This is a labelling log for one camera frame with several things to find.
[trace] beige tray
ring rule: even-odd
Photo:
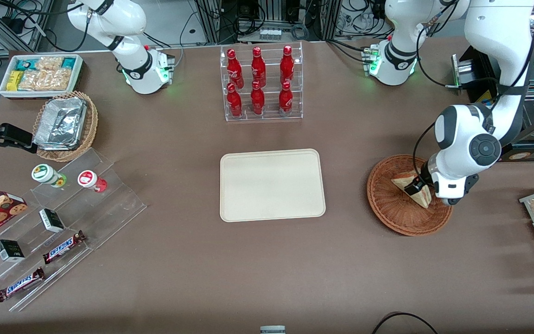
[[[315,150],[222,157],[220,216],[225,222],[319,217],[324,212],[320,157]]]

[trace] bottle cap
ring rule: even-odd
[[[80,176],[78,176],[78,184],[84,188],[90,188],[96,184],[96,181],[98,181],[98,175],[93,171],[83,171],[80,173]]]
[[[228,59],[235,59],[236,51],[234,51],[234,49],[228,49],[228,51],[226,51],[226,55],[228,55]]]
[[[54,173],[55,172],[51,166],[46,165],[46,163],[41,163],[32,170],[32,179],[37,180],[38,182],[49,181]]]

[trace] snickers bar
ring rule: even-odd
[[[53,262],[53,260],[55,260],[58,257],[61,257],[68,250],[74,248],[75,246],[77,246],[78,243],[81,243],[83,240],[85,240],[85,235],[83,235],[83,232],[80,230],[79,232],[74,234],[71,238],[67,239],[64,243],[62,243],[61,245],[58,245],[50,252],[43,255],[44,263],[49,264]]]
[[[29,285],[44,279],[45,272],[42,268],[39,267],[38,269],[36,269],[35,272],[30,275],[27,275],[23,279],[20,279],[15,284],[10,285],[7,289],[0,290],[0,302],[3,302],[4,300],[8,299],[19,290],[26,289]]]

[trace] white tray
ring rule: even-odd
[[[70,82],[67,85],[67,89],[47,90],[47,91],[11,91],[11,90],[6,89],[6,85],[9,80],[9,74],[13,70],[15,70],[15,67],[19,60],[36,59],[40,57],[63,57],[63,58],[75,58],[76,59],[76,63],[74,63],[74,68],[72,68],[71,70]],[[65,94],[65,93],[71,93],[72,91],[74,91],[74,88],[76,87],[76,83],[78,82],[82,63],[83,63],[82,57],[76,54],[70,54],[70,53],[47,53],[47,54],[42,54],[42,55],[37,54],[37,55],[13,56],[9,60],[6,74],[4,75],[3,80],[1,81],[0,95],[2,95],[2,97],[7,97],[8,99],[37,99],[39,97],[53,97],[53,96],[57,96],[57,95]]]
[[[324,189],[318,152],[227,154],[220,161],[220,216],[225,222],[319,217]]]

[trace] plastic tray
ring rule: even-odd
[[[71,71],[70,83],[67,85],[67,89],[48,90],[48,91],[8,91],[6,90],[6,85],[9,80],[9,74],[15,69],[18,61],[26,60],[26,59],[35,59],[39,57],[63,57],[63,58],[75,58],[76,59],[74,68]],[[8,67],[6,69],[6,74],[4,75],[3,80],[1,81],[0,94],[3,97],[7,97],[8,99],[38,99],[38,98],[43,98],[43,97],[53,97],[53,96],[61,95],[63,93],[71,93],[72,91],[74,91],[74,88],[76,87],[76,83],[78,82],[82,63],[83,63],[82,57],[76,54],[67,54],[67,53],[47,53],[43,55],[13,56],[9,60]]]
[[[9,287],[41,266],[46,279],[17,292],[9,300],[0,303],[0,307],[21,311],[146,208],[111,167],[111,161],[90,148],[80,158],[59,170],[68,178],[62,188],[40,184],[23,196],[29,205],[28,210],[0,232],[0,239],[18,241],[25,258],[16,263],[3,262],[0,258],[0,289]],[[85,169],[95,171],[108,182],[104,192],[95,193],[77,184],[78,174]],[[65,230],[60,233],[45,230],[38,215],[43,207],[59,214]],[[45,265],[42,255],[79,230],[87,239],[63,257]]]
[[[318,152],[226,154],[220,162],[225,222],[319,217],[325,212]]]

